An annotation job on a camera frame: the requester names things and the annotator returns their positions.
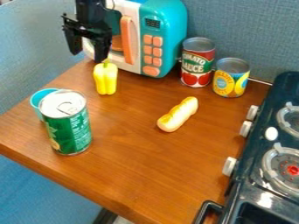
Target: toy kitchen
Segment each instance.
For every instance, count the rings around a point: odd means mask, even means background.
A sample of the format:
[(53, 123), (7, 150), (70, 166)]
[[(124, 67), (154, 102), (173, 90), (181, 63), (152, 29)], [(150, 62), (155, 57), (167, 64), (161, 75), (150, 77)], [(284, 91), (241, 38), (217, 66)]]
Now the toy kitchen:
[(299, 223), (299, 73), (280, 74), (259, 107), (251, 106), (240, 134), (247, 137), (238, 159), (229, 157), (226, 203), (207, 200), (194, 223), (208, 213), (217, 223)]

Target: wooden countertop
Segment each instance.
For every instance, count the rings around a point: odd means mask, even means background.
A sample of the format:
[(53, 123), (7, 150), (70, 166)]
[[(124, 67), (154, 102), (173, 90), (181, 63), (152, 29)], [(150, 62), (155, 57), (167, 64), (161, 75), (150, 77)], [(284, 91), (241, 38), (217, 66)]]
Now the wooden countertop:
[[(222, 166), (240, 154), (240, 126), (269, 86), (249, 81), (243, 96), (226, 99), (212, 85), (181, 85), (177, 70), (162, 79), (120, 71), (116, 94), (101, 96), (93, 68), (85, 60), (45, 86), (86, 96), (94, 136), (86, 152), (56, 154), (29, 98), (1, 115), (0, 152), (135, 223), (191, 223), (204, 200), (223, 203)], [(162, 132), (156, 120), (191, 95), (197, 114), (176, 132)]]

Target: toy bell pepper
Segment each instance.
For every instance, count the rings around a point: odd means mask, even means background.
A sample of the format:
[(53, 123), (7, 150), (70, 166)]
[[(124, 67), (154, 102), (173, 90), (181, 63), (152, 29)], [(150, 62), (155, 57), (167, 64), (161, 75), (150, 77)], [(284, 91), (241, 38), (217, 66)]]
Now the toy bell pepper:
[(117, 66), (104, 60), (94, 67), (94, 81), (100, 95), (112, 95), (116, 92)]

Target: stove burner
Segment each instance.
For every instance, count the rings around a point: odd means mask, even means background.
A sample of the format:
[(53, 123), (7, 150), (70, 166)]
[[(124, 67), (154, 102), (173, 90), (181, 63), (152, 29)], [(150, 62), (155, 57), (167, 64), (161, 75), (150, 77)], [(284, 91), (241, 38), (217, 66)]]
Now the stove burner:
[(262, 159), (264, 177), (284, 192), (299, 193), (299, 152), (275, 143)]
[(294, 137), (299, 137), (299, 107), (293, 106), (289, 101), (286, 107), (276, 115), (279, 126)]

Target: white knob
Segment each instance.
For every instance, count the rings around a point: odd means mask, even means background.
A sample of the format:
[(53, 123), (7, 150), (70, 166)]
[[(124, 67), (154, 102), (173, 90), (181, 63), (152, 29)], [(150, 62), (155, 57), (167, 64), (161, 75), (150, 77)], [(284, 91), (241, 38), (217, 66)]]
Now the white knob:
[(251, 105), (250, 109), (247, 112), (246, 119), (249, 121), (253, 121), (254, 118), (256, 117), (258, 110), (259, 110), (258, 106)]
[(278, 130), (275, 127), (269, 127), (265, 131), (265, 138), (268, 141), (274, 141), (278, 137)]
[(240, 135), (243, 137), (247, 137), (252, 125), (253, 125), (252, 122), (244, 121), (242, 127), (240, 128)]
[(237, 159), (234, 157), (228, 157), (226, 159), (225, 165), (223, 166), (222, 173), (227, 177), (230, 177), (233, 172), (233, 168), (236, 165)]

